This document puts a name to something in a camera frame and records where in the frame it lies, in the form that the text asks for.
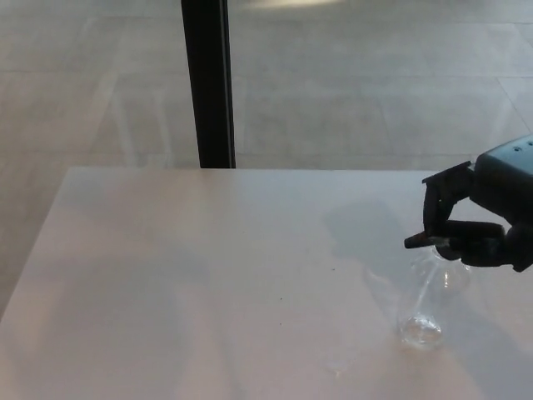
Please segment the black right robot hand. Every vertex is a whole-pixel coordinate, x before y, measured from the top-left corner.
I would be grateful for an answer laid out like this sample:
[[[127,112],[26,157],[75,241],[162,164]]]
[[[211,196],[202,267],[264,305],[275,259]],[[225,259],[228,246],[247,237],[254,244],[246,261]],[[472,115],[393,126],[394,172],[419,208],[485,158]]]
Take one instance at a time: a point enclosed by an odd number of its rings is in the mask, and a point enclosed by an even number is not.
[[[509,265],[522,273],[532,265],[532,137],[492,148],[424,179],[423,230],[404,241],[406,248],[435,246],[448,260],[477,268]],[[456,221],[453,207],[470,200],[505,219]]]

